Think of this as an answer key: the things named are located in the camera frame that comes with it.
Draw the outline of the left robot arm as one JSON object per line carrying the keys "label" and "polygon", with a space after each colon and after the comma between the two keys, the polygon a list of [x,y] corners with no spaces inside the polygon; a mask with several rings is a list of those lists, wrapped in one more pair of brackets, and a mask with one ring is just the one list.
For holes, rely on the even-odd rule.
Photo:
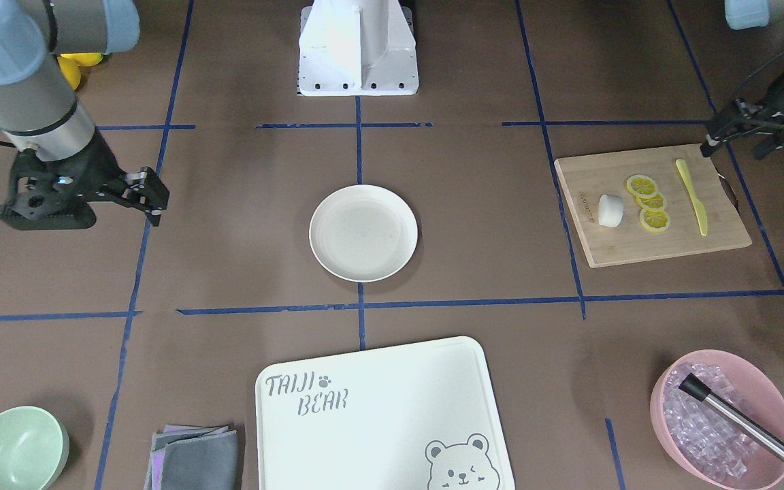
{"label": "left robot arm", "polygon": [[[725,21],[732,30],[743,31],[784,24],[784,1],[725,1]],[[753,155],[764,159],[784,148],[784,70],[766,87],[762,96],[747,101],[744,89],[766,68],[784,58],[784,49],[762,62],[732,93],[730,102],[708,125],[706,148],[718,148],[753,135],[762,139]]]}

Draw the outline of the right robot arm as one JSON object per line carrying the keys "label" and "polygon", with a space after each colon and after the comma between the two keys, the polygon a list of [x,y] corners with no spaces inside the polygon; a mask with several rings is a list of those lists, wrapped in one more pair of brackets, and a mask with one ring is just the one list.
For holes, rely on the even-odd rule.
{"label": "right robot arm", "polygon": [[16,150],[0,220],[20,231],[88,229],[93,202],[161,223],[170,193],[149,167],[128,173],[57,62],[127,52],[140,38],[133,1],[0,1],[0,131]]}

